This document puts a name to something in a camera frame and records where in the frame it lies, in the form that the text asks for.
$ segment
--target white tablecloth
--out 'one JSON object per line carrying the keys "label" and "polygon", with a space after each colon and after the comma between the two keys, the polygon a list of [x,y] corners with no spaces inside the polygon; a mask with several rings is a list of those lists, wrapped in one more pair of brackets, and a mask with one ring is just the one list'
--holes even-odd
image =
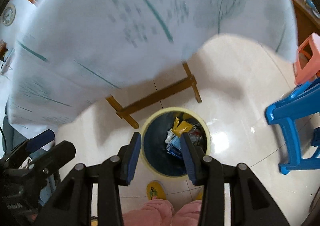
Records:
{"label": "white tablecloth", "polygon": [[8,112],[27,137],[153,79],[215,34],[252,38],[291,62],[297,49],[290,0],[40,0],[22,30]]}

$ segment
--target tile grout line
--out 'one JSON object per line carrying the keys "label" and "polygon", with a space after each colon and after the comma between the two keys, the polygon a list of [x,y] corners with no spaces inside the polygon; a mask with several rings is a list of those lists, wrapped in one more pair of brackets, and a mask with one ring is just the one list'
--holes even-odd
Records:
{"label": "tile grout line", "polygon": [[272,152],[270,155],[268,155],[267,157],[265,157],[264,159],[260,160],[259,162],[255,163],[254,165],[249,166],[249,168],[254,167],[256,164],[260,163],[261,161],[265,160],[266,158],[268,158],[269,156],[271,156],[273,153],[277,152],[280,148],[282,148],[285,145],[285,143],[279,147],[276,151]]}
{"label": "tile grout line", "polygon": [[[184,192],[190,192],[190,190],[185,190],[185,191],[181,191],[181,192],[176,192],[176,193],[170,193],[170,194],[166,194],[166,195],[171,195],[171,194],[177,194],[177,193],[184,193]],[[119,196],[120,198],[148,198],[148,196],[132,196],[132,197],[122,197],[122,196]]]}
{"label": "tile grout line", "polygon": [[189,190],[189,194],[190,194],[191,200],[194,201],[190,190]]}
{"label": "tile grout line", "polygon": [[186,183],[187,183],[188,189],[189,189],[189,191],[190,191],[190,187],[189,187],[189,185],[188,185],[187,179],[186,179]]}
{"label": "tile grout line", "polygon": [[259,43],[259,44],[260,44],[260,46],[262,47],[262,49],[265,51],[265,53],[268,55],[268,57],[272,60],[272,62],[274,63],[274,65],[277,67],[278,71],[281,73],[282,77],[284,78],[285,82],[287,83],[289,89],[291,89],[291,88],[290,88],[290,85],[289,85],[289,83],[288,83],[288,81],[287,81],[287,79],[285,78],[284,74],[283,74],[282,71],[280,70],[280,67],[278,66],[278,64],[276,64],[275,60],[268,54],[268,52],[267,52],[267,50],[265,49],[265,47],[264,47],[261,43]]}
{"label": "tile grout line", "polygon": [[155,83],[155,80],[154,80],[154,79],[153,79],[153,83],[154,83],[154,85],[155,85],[156,91],[158,91],[158,90],[157,90],[157,86],[156,86],[156,83]]}
{"label": "tile grout line", "polygon": [[[302,128],[299,129],[298,133],[300,132],[301,129],[303,129],[305,127],[305,125],[312,119],[313,115],[308,119],[308,121],[302,126]],[[278,151],[280,148],[282,148],[285,145],[285,143],[279,147],[276,151]],[[255,163],[252,166],[249,166],[250,168],[255,166],[256,164],[260,163],[261,161],[265,160],[266,158],[268,158],[269,156],[271,156],[273,153],[275,153],[276,151],[272,152],[270,155],[266,156],[264,159],[260,160],[259,162]]]}

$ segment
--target blue plastic stool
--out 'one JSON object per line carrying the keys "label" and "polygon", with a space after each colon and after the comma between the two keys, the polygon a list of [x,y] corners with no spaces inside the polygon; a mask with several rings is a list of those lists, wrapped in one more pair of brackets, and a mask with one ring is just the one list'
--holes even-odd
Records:
{"label": "blue plastic stool", "polygon": [[279,124],[288,149],[289,163],[279,164],[282,174],[291,170],[320,169],[320,147],[310,158],[301,158],[300,140],[295,120],[320,111],[320,78],[312,83],[297,86],[285,99],[279,100],[266,109],[269,125]]}

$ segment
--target clock face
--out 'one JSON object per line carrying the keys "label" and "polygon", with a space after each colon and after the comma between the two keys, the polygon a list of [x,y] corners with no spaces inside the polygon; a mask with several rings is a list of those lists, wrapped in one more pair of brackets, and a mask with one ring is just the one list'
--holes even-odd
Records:
{"label": "clock face", "polygon": [[16,14],[16,9],[14,7],[14,5],[9,5],[7,6],[2,14],[2,22],[4,23],[4,25],[8,26],[10,24],[12,24],[14,17]]}

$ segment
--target blue gripper pad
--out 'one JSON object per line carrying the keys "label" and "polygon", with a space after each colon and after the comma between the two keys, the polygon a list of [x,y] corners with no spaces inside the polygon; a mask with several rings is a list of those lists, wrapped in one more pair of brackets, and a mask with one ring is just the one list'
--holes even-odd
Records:
{"label": "blue gripper pad", "polygon": [[134,172],[136,171],[140,149],[141,149],[141,135],[139,134],[136,144],[133,148],[133,152],[132,152],[129,164],[128,164],[128,176],[126,179],[127,184],[130,184],[130,182],[134,177]]}
{"label": "blue gripper pad", "polygon": [[54,132],[48,129],[45,132],[42,132],[41,134],[35,136],[34,138],[29,139],[26,146],[26,151],[30,153],[36,152],[38,149],[54,140],[54,137]]}
{"label": "blue gripper pad", "polygon": [[181,145],[181,153],[184,161],[184,165],[187,170],[187,174],[189,176],[190,181],[195,184],[196,183],[196,168],[195,164],[192,161],[191,154],[189,152],[189,148],[187,146],[186,140],[183,137],[183,134],[180,138],[180,145]]}

